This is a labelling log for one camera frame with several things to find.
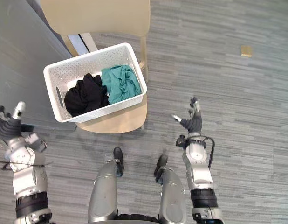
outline clothes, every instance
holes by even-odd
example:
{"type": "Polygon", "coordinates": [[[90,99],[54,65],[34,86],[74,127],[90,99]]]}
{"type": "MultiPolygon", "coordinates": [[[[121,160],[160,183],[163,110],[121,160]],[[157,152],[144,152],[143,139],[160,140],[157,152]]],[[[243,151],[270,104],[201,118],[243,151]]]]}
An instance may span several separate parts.
{"type": "Polygon", "coordinates": [[[115,66],[102,70],[103,86],[107,87],[109,103],[119,101],[141,94],[140,84],[137,77],[128,65],[115,66]]]}
{"type": "Polygon", "coordinates": [[[106,93],[107,89],[102,86],[101,77],[93,78],[88,73],[83,80],[78,80],[76,86],[66,93],[64,104],[67,111],[75,117],[109,105],[106,93]]]}

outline teal clothing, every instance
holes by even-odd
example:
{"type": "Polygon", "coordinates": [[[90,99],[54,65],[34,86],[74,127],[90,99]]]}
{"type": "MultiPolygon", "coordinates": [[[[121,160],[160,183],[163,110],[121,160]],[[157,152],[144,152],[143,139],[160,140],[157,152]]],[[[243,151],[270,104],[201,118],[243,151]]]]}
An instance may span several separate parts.
{"type": "Polygon", "coordinates": [[[107,87],[110,104],[141,94],[137,77],[133,69],[128,65],[103,69],[102,80],[103,86],[105,85],[107,87]]]}

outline chair seat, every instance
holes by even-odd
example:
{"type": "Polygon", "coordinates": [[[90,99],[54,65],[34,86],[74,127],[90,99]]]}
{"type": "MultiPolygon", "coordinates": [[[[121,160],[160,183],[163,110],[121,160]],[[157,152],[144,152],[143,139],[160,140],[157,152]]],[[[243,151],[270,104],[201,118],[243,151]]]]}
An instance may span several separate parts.
{"type": "Polygon", "coordinates": [[[116,111],[105,116],[76,125],[86,131],[95,133],[124,133],[140,128],[147,115],[147,96],[140,104],[116,111]]]}

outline cable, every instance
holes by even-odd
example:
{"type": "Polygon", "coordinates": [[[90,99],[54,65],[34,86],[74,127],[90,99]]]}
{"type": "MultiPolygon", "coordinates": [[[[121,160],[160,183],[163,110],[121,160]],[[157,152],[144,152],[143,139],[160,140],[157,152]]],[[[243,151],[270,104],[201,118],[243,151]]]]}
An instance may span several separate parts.
{"type": "Polygon", "coordinates": [[[13,164],[21,164],[21,165],[28,165],[28,166],[33,166],[33,167],[45,167],[46,165],[52,164],[53,162],[49,162],[47,164],[44,165],[35,165],[35,164],[28,164],[28,163],[21,163],[21,162],[7,162],[7,161],[0,161],[0,163],[5,163],[5,165],[1,168],[1,170],[12,170],[12,169],[7,169],[6,166],[9,163],[13,163],[13,164]]]}
{"type": "Polygon", "coordinates": [[[209,162],[208,162],[208,168],[210,169],[211,164],[213,162],[213,152],[214,152],[214,145],[215,145],[214,144],[214,140],[213,140],[213,138],[205,136],[205,135],[196,135],[196,136],[191,136],[191,137],[185,139],[185,141],[188,141],[190,139],[197,138],[197,137],[204,137],[203,142],[205,142],[205,140],[208,140],[208,139],[210,139],[211,142],[212,142],[212,147],[211,147],[211,152],[210,152],[210,155],[209,155],[209,162]]]}

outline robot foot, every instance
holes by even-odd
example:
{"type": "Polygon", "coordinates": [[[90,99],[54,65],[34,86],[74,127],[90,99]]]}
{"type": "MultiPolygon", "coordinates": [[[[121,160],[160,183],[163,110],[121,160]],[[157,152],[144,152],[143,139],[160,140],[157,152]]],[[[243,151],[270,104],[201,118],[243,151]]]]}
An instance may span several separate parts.
{"type": "Polygon", "coordinates": [[[160,169],[161,167],[164,167],[167,164],[168,161],[168,156],[166,154],[162,154],[157,162],[157,167],[154,170],[154,176],[155,176],[155,181],[158,182],[161,175],[163,174],[164,170],[160,169]]]}
{"type": "Polygon", "coordinates": [[[124,170],[124,165],[123,165],[123,153],[121,151],[121,148],[116,147],[113,151],[113,155],[114,155],[114,159],[115,160],[119,160],[120,162],[118,162],[117,165],[117,171],[116,171],[116,175],[117,177],[121,177],[123,175],[123,170],[124,170]]]}

